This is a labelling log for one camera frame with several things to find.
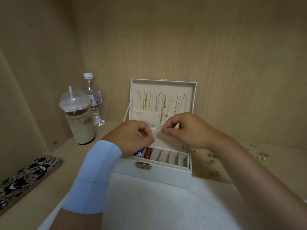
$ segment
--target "wooden desk surface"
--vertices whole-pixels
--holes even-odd
[[[98,128],[94,142],[78,145],[72,138],[51,153],[52,156],[63,160],[62,166],[0,217],[1,229],[37,229],[69,191],[88,150],[97,140],[118,125],[117,122],[106,122]],[[269,153],[270,156],[260,162],[295,193],[307,199],[307,179],[304,176],[307,172],[307,150],[244,140],[239,142],[249,148],[249,152],[255,158],[259,151]],[[256,144],[258,147],[251,147],[250,144]],[[206,150],[198,150],[192,155],[192,175],[231,183],[217,159],[211,158],[215,160],[212,165],[206,163],[210,160],[208,153]],[[215,170],[220,171],[222,176],[209,176],[209,171]]]

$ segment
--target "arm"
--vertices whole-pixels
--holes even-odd
[[[190,113],[173,116],[162,131],[214,153],[263,228],[307,229],[307,204],[234,139]]]
[[[100,229],[109,179],[117,159],[153,142],[149,126],[134,120],[120,124],[96,142],[50,229]]]

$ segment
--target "clear plastic lid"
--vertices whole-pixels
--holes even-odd
[[[67,91],[61,97],[59,107],[65,112],[82,110],[91,103],[90,98],[81,91],[73,90],[71,94]]]

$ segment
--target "jewelry box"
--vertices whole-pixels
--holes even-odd
[[[149,159],[134,155],[118,159],[114,172],[156,182],[189,187],[192,159],[188,145],[161,131],[163,124],[177,113],[193,113],[196,82],[131,79],[129,120],[146,122],[155,142]]]

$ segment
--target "hand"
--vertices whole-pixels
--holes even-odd
[[[122,155],[130,155],[152,144],[154,136],[147,123],[130,120],[121,123],[102,140],[116,144],[122,151]]]
[[[197,115],[182,113],[169,118],[163,125],[161,131],[172,137],[178,138],[194,148],[210,150],[223,133],[211,127],[201,120]]]

